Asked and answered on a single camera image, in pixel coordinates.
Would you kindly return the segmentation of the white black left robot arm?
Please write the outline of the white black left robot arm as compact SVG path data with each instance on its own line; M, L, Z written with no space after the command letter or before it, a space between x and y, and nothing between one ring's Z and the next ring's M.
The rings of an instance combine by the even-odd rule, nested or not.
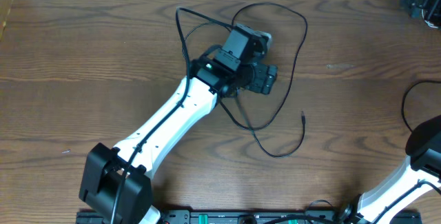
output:
M277 67L262 59L269 33L236 24L224 45L209 47L189 64L168 101L137 131L108 148L99 143L87 155L79 198L110 223L157 223L151 181L185 133L239 88L268 95Z

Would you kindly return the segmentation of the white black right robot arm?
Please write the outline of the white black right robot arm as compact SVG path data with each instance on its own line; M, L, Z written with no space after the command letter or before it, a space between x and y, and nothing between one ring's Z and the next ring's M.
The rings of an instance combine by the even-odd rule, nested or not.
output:
M411 18L422 19L430 28L440 30L440 0L400 0L400 5ZM423 83L440 84L440 80L416 81L403 94L400 114L411 132L404 161L379 185L357 196L334 223L391 223L401 210L428 191L440 195L440 115L411 128L404 113L408 93Z

